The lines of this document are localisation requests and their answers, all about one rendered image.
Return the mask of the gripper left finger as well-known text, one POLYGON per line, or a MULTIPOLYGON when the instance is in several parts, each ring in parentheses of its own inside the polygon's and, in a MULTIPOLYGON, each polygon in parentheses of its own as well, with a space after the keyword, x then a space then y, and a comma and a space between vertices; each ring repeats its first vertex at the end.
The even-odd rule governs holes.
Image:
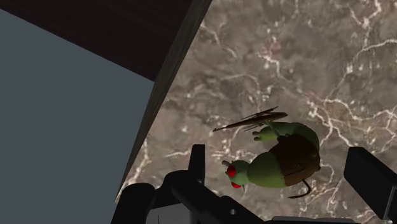
POLYGON ((182 203, 200 224, 264 224, 229 196, 219 197, 204 186, 205 146, 194 144, 187 170, 168 173, 160 188, 148 183, 125 187, 111 224, 146 224, 149 211, 182 203))

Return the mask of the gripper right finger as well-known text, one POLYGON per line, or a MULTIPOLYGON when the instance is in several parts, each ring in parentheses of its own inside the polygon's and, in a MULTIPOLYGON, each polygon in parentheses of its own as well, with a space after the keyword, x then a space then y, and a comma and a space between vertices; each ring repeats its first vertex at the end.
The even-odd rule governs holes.
POLYGON ((344 178, 380 219, 397 221, 397 173, 365 148, 350 147, 344 178))

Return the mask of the green creature figure with spear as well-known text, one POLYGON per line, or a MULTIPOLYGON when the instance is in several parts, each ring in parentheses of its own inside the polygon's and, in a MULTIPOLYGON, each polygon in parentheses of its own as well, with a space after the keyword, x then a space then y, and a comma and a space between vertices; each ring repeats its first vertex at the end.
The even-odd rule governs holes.
POLYGON ((314 130, 298 122, 279 122, 287 117, 285 112, 275 112, 275 108, 244 117, 214 131, 245 126, 254 131, 255 141, 276 140, 277 144, 270 150, 260 153, 251 162, 245 160, 222 161, 226 166, 225 174, 234 188, 243 188, 254 184, 264 188, 285 188, 303 183, 307 191, 294 195, 297 199, 311 192, 306 179, 321 169, 319 138, 314 130))

